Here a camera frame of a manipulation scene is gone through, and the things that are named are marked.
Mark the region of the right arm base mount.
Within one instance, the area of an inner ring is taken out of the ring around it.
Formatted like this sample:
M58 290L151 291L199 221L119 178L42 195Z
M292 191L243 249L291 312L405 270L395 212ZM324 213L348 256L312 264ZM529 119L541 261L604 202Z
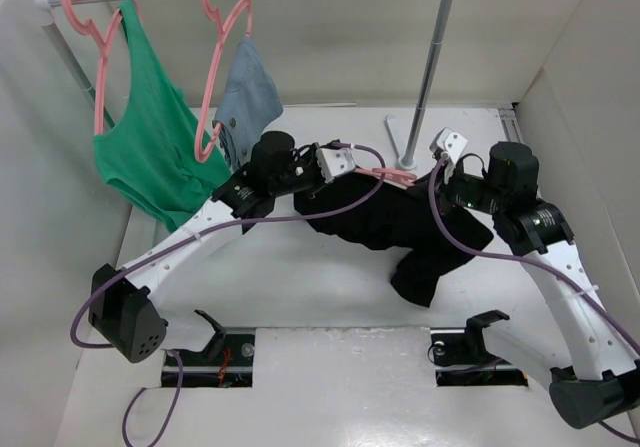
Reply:
M475 354L462 328L430 330L427 356L437 387L529 387L520 370L490 354Z

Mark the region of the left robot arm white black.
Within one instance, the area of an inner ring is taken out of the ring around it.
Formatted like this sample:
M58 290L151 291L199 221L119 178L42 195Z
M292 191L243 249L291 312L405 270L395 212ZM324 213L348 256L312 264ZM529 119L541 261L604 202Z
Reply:
M91 325L131 363L159 349L216 361L223 349L220 324L203 308L168 307L166 300L202 261L247 231L244 220L268 216L278 197L321 189L326 167L318 144L297 148L285 132L263 134L249 161L154 250L95 273L95 287L106 291L89 309Z

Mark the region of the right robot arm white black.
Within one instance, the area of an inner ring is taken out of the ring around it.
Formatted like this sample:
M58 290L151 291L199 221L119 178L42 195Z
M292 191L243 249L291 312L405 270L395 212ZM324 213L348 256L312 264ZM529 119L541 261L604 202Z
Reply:
M538 195L539 161L517 142L498 142L479 176L465 172L465 139L455 134L431 146L436 165L428 199L438 228L442 207L491 216L507 254L492 260L520 264L540 291L565 345L519 328L498 310L468 319L462 348L473 360L508 362L549 394L560 417L583 429L639 406L639 344L604 308L585 273L574 235L555 205Z

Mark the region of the black t shirt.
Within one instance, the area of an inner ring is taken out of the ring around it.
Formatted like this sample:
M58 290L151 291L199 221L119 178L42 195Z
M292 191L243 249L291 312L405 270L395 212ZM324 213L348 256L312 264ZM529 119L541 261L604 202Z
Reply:
M428 177L423 176L417 187L406 190L384 182L369 200L346 213L307 220L316 232L370 250L410 249L396 265L390 284L404 300L427 308L440 278L475 257L455 248L437 227L427 197ZM314 197L294 194L294 208L303 216L336 210L360 200L376 183L373 177L349 174ZM441 215L448 232L467 247L481 251L494 239L492 231L463 208L451 208Z

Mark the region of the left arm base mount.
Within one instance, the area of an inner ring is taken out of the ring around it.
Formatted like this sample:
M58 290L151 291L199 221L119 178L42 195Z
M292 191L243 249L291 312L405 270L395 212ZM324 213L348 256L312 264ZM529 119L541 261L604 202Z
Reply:
M254 328L226 328L208 313L195 310L213 329L209 342L200 351L179 349L183 363L179 372L178 362L165 356L161 370L162 387L182 388L250 388L253 385L256 330Z

